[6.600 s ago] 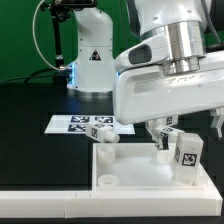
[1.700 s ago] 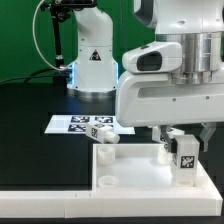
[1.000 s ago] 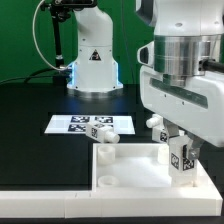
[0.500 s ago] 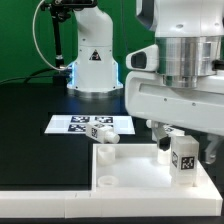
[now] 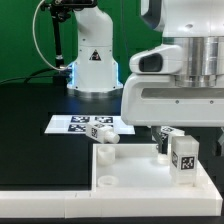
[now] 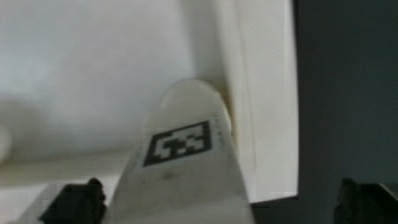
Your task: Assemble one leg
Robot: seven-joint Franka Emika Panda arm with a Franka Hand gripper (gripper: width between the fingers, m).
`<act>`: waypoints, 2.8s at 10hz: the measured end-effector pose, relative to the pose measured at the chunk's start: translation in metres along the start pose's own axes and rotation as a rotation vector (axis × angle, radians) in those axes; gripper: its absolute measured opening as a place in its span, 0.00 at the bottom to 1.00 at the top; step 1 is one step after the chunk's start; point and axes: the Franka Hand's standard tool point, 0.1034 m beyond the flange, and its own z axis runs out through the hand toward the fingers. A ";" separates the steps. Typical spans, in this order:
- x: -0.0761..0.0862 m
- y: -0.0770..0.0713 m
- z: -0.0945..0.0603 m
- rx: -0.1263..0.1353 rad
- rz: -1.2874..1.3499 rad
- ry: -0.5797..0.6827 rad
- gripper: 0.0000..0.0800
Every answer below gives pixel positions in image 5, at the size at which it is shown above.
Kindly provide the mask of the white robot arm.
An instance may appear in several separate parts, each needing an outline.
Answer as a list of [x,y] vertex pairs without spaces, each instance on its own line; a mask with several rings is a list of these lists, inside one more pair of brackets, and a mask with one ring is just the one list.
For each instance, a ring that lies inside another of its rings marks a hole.
[[224,0],[137,0],[122,120],[224,127]]

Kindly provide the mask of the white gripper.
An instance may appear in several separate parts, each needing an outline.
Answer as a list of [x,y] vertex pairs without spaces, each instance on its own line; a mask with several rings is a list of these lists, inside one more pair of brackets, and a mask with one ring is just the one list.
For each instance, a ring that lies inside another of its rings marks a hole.
[[169,75],[132,74],[126,81],[121,118],[127,125],[152,126],[158,152],[168,151],[168,135],[160,126],[221,127],[224,146],[224,88],[179,88]]

